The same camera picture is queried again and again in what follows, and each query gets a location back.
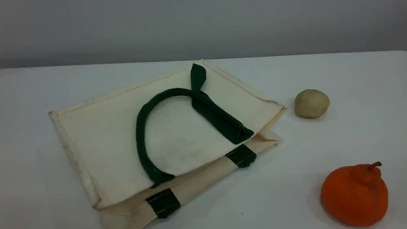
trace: table surface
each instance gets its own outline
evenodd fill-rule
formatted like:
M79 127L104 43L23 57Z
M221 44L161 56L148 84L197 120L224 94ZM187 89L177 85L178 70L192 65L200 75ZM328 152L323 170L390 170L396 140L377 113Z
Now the table surface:
M187 63L0 70L0 227L100 228L47 113ZM274 128L284 141L148 228L345 228L322 209L321 184L338 167L375 161L389 190L375 228L407 225L407 52L213 63L288 107ZM331 101L320 120L293 113L295 96L310 88Z

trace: potato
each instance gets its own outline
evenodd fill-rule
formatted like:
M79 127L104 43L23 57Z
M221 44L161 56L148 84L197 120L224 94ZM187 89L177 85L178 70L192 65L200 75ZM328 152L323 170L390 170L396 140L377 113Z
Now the potato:
M300 92L295 98L294 111L304 118L319 118L329 107L329 98L321 91L308 89Z

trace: gray wall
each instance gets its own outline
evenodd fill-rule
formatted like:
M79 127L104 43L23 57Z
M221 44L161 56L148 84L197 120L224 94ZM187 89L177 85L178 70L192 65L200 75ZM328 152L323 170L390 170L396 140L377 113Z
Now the gray wall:
M407 50L407 0L4 0L0 68Z

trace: bag handle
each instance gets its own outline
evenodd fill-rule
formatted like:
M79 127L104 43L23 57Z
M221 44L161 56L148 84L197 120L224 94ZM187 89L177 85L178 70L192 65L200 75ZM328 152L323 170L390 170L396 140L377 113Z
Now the bag handle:
M205 117L225 138L233 144L239 144L249 139L254 132L244 127L237 119L217 106L207 94L201 91L206 80L204 67L193 64L191 68L191 90L185 88L172 88L154 96L140 110L136 122L136 144L138 157L144 171L154 182L151 188L175 178L174 175L161 171L147 155L145 145L145 129L147 117L160 102L175 96L188 96L192 98L192 107Z

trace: orange stem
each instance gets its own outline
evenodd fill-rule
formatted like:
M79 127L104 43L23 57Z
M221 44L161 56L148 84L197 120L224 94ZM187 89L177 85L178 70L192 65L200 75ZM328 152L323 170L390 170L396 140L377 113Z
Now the orange stem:
M376 166L381 166L381 162L378 161L378 162L375 162L375 163L369 165L369 166L368 166L368 170L369 170L369 171L372 171Z

